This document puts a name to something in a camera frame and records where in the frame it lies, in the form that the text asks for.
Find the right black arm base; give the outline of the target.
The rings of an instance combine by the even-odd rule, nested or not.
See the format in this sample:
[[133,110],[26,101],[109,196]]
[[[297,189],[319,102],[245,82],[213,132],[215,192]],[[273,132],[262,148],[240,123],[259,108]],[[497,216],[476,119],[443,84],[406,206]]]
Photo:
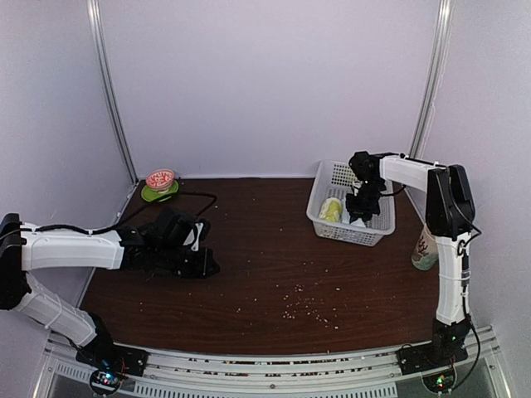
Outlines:
[[404,345],[397,351],[402,374],[429,371],[468,358],[465,338],[470,331],[467,321],[446,325],[437,319],[432,323],[431,340],[417,346]]

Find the green patterned towel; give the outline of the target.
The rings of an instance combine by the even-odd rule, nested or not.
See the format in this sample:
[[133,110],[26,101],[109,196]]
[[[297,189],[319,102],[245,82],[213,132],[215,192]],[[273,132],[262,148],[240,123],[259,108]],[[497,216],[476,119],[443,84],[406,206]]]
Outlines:
[[318,218],[328,222],[340,222],[343,215],[343,204],[337,197],[327,198],[321,205]]

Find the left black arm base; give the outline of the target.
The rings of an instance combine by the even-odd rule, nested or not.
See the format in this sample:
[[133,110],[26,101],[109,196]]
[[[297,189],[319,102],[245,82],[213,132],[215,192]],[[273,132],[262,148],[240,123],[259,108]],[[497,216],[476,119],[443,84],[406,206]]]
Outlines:
[[76,348],[76,360],[100,371],[125,376],[142,376],[149,359],[143,349],[118,345],[114,342],[102,319],[95,317],[95,338]]

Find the white plastic basket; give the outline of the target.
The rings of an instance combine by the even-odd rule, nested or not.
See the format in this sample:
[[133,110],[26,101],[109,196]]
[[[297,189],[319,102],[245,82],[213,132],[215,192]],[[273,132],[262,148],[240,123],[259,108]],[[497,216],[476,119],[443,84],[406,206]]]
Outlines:
[[[384,236],[395,231],[395,198],[390,182],[386,183],[384,196],[379,199],[380,213],[372,215],[367,221],[357,219],[350,222],[345,197],[355,193],[362,183],[356,178],[350,166],[333,160],[320,162],[309,201],[306,215],[313,223],[314,232],[321,238],[373,247]],[[331,198],[341,204],[342,213],[336,222],[327,221],[319,216],[322,205]]]

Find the light blue towel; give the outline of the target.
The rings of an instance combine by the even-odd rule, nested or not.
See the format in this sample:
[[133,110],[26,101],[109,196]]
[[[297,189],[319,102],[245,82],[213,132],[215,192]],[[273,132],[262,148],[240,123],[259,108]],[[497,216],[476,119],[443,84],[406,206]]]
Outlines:
[[360,219],[356,219],[355,221],[352,221],[351,220],[351,216],[350,214],[348,213],[348,211],[346,209],[343,210],[342,212],[342,215],[341,215],[341,222],[345,225],[348,225],[348,226],[355,226],[355,227],[358,227],[358,228],[365,228],[366,225],[365,223]]

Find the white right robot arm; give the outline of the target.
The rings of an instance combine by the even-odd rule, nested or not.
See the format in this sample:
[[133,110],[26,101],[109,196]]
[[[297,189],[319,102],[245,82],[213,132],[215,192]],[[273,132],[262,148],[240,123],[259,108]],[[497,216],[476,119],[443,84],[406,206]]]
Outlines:
[[409,158],[404,154],[356,152],[348,161],[360,187],[346,196],[350,219],[370,220],[380,213],[386,182],[426,194],[425,222],[435,238],[439,263],[439,300],[433,337],[425,357],[444,365],[471,330],[469,315],[470,242],[480,235],[475,204],[464,167]]

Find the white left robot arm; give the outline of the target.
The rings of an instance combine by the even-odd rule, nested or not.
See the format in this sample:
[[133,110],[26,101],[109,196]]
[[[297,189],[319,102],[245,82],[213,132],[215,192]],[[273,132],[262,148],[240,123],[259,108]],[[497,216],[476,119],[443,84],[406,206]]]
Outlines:
[[119,224],[102,230],[23,223],[17,213],[1,222],[1,309],[17,311],[67,337],[102,368],[119,361],[119,349],[96,315],[64,301],[33,275],[39,269],[95,268],[162,271],[205,279],[220,270],[203,246],[208,221],[164,208],[139,227]]

